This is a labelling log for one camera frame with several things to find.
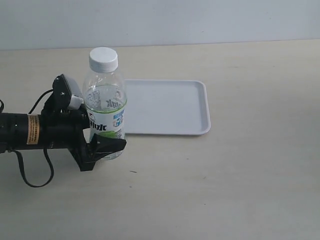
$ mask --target white tray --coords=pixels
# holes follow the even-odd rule
[[[127,134],[202,135],[210,130],[206,86],[192,80],[127,79]]]

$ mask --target warning label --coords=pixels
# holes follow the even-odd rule
[[[40,133],[40,121],[38,115],[28,115],[28,138],[26,144],[38,144]]]

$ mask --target plastic bottle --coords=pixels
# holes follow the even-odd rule
[[[124,139],[127,95],[125,80],[118,68],[117,52],[108,47],[94,48],[89,54],[89,66],[82,92],[90,119],[90,140],[94,133]],[[121,153],[112,153],[103,159],[115,159]]]

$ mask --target robotic arm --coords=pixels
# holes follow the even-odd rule
[[[31,114],[39,101],[48,93],[41,114]],[[87,143],[83,130],[90,127],[83,97],[76,81],[62,74],[55,78],[52,89],[37,100],[28,114],[2,113],[4,103],[0,100],[0,153],[14,152],[24,182],[33,188],[47,185],[54,176],[54,168],[48,149],[68,149],[80,171],[91,171],[96,161],[119,151],[126,140],[101,137],[94,134]],[[43,149],[51,175],[43,185],[33,185],[26,179],[24,162],[19,150]]]

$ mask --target bottle label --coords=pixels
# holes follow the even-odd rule
[[[113,139],[124,139],[124,107],[112,113],[99,113],[90,109],[87,109],[87,113],[91,129],[90,139],[93,134]]]

